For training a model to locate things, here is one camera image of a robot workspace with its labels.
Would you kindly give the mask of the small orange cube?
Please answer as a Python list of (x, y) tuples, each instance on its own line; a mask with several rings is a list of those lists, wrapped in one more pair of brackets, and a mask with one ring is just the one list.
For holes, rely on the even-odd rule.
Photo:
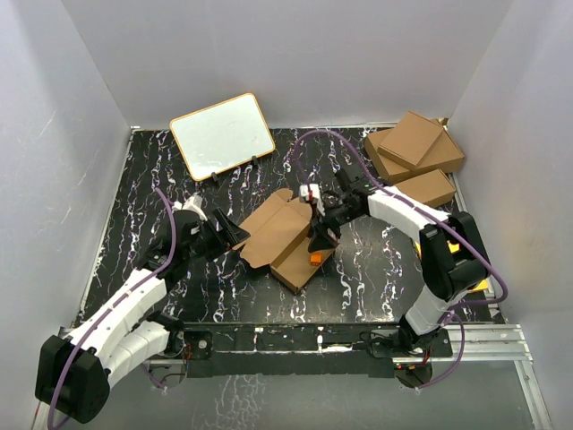
[(321, 266), (322, 265), (322, 254), (320, 252), (310, 254), (310, 265)]

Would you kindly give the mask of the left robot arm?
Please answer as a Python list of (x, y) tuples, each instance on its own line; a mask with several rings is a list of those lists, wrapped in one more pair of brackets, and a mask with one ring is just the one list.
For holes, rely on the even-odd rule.
[(189, 208), (169, 211), (127, 281), (88, 321), (40, 350), (36, 398), (53, 416), (85, 424), (103, 409), (113, 387), (147, 359), (176, 357), (184, 349), (182, 325), (149, 310), (186, 276), (191, 263), (212, 261), (249, 238), (221, 210), (206, 216)]

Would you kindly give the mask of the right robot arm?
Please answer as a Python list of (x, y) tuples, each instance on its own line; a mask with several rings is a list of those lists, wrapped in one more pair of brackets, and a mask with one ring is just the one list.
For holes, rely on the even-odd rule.
[(454, 305), (492, 271), (475, 220), (467, 212), (435, 210), (395, 186), (376, 186), (344, 169), (336, 179), (339, 193), (322, 190), (317, 184), (299, 188), (300, 201), (312, 208), (308, 250), (336, 248), (342, 226), (363, 216), (386, 222), (418, 244), (423, 288), (386, 344), (420, 355), (430, 347), (432, 335)]

